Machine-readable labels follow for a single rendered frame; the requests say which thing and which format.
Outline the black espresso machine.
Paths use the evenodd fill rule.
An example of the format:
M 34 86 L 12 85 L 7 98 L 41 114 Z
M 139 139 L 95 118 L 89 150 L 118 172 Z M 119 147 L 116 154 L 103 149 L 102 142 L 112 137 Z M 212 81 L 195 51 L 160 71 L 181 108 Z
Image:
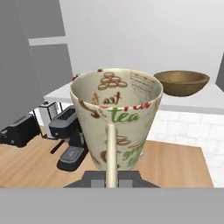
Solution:
M 53 137 L 68 143 L 67 149 L 59 158 L 57 167 L 65 172 L 74 172 L 88 154 L 88 147 L 74 106 L 69 106 L 56 115 L 50 121 L 49 129 Z

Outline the brown wooden bowl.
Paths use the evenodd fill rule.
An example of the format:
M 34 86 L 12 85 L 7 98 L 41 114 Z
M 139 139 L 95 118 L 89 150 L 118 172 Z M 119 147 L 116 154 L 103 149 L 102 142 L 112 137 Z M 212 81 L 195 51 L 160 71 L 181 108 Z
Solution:
M 209 81 L 204 73 L 172 70 L 154 75 L 164 87 L 164 92 L 170 96 L 185 97 L 198 93 Z

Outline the cream printed tea cup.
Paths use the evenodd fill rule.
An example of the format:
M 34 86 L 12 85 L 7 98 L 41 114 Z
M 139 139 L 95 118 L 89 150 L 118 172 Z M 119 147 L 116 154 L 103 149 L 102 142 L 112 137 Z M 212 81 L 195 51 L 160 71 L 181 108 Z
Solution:
M 70 95 L 94 165 L 106 187 L 137 164 L 163 96 L 155 77 L 125 68 L 98 69 L 73 78 Z

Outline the black toaster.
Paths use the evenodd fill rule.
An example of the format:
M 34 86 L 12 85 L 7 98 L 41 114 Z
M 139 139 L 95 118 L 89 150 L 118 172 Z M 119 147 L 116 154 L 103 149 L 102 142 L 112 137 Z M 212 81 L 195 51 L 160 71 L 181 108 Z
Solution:
M 39 126 L 35 117 L 28 114 L 0 131 L 0 144 L 22 148 L 39 133 Z

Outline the white cabinet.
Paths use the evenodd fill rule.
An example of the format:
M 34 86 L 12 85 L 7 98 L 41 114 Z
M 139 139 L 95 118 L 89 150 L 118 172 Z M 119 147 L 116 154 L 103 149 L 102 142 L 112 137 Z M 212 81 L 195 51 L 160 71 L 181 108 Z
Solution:
M 224 0 L 59 0 L 75 74 L 130 68 L 191 70 L 210 82 L 188 97 L 164 95 L 162 110 L 224 114 L 215 85 L 224 54 Z

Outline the grey cupboard front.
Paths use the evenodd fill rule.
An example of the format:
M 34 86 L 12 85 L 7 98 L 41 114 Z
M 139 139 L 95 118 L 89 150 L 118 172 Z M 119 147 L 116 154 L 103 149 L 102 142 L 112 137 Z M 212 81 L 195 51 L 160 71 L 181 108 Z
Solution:
M 31 56 L 43 95 L 71 81 L 73 72 L 67 44 L 35 45 L 31 47 Z
M 63 37 L 59 0 L 15 0 L 28 39 Z

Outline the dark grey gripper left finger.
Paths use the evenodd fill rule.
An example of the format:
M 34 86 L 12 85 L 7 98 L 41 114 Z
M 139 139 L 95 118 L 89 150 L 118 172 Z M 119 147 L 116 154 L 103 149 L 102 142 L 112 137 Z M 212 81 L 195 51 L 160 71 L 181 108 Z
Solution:
M 105 171 L 85 171 L 81 179 L 66 185 L 66 187 L 104 188 L 106 186 L 105 178 Z

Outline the grey cabinet door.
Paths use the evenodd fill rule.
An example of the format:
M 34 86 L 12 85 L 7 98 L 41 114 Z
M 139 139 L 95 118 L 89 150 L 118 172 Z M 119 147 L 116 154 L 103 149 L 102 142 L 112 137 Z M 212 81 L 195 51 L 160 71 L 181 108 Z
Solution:
M 0 130 L 43 102 L 15 0 L 0 0 Z
M 216 86 L 224 93 L 224 53 L 220 62 L 220 68 L 215 82 Z

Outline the white small appliance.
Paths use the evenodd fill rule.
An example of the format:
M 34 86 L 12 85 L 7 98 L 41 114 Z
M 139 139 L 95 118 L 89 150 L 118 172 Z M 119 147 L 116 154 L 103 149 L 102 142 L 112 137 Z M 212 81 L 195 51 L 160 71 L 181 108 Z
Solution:
M 56 103 L 45 101 L 43 104 L 38 106 L 38 110 L 44 124 L 46 136 L 53 139 L 53 136 L 49 129 L 49 124 L 52 119 L 58 114 Z

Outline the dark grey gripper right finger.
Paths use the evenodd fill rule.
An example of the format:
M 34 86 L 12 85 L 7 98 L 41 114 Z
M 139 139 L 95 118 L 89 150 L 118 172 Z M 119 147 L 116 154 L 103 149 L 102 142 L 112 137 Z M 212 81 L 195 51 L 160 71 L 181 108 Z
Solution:
M 158 188 L 157 185 L 142 179 L 139 171 L 119 171 L 118 186 L 120 188 L 139 188 L 152 187 Z

